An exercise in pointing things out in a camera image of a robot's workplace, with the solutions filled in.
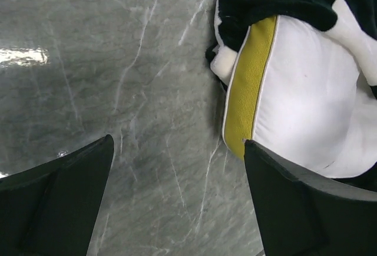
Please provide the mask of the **white pillow yellow edge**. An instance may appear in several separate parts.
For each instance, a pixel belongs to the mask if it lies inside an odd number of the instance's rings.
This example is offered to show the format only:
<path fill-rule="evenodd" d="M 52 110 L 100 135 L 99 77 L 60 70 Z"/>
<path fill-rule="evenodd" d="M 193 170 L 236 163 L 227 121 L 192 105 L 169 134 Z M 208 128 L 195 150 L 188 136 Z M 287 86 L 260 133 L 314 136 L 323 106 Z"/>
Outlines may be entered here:
<path fill-rule="evenodd" d="M 376 164 L 376 99 L 345 48 L 274 16 L 247 31 L 222 136 L 239 158 L 251 139 L 325 177 L 357 177 Z"/>

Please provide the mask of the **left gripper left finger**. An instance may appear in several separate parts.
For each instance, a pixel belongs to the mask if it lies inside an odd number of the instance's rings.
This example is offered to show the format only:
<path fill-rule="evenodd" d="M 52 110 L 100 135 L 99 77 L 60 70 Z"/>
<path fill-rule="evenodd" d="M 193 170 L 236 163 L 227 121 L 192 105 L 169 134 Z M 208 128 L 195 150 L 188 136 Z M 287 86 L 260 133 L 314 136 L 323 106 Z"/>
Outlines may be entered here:
<path fill-rule="evenodd" d="M 113 155 L 106 135 L 1 178 L 1 255 L 86 255 Z"/>

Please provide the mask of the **black white checkered pillowcase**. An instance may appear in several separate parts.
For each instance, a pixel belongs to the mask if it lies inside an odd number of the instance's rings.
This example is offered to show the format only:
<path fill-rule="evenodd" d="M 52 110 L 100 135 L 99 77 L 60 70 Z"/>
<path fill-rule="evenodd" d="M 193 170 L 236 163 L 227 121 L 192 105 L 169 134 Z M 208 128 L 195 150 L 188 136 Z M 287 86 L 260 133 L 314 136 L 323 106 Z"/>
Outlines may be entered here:
<path fill-rule="evenodd" d="M 216 41 L 206 51 L 206 58 L 224 87 L 229 84 L 248 28 L 278 15 L 306 22 L 342 44 L 376 91 L 376 0 L 216 0 Z"/>

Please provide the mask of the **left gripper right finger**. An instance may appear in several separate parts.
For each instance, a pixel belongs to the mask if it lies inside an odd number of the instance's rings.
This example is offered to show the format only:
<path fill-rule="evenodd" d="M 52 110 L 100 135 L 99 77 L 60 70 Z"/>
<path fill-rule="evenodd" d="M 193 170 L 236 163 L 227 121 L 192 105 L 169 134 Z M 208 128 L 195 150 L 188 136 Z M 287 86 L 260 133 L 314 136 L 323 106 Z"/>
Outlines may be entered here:
<path fill-rule="evenodd" d="M 376 192 L 323 177 L 259 143 L 244 163 L 265 255 L 376 255 Z"/>

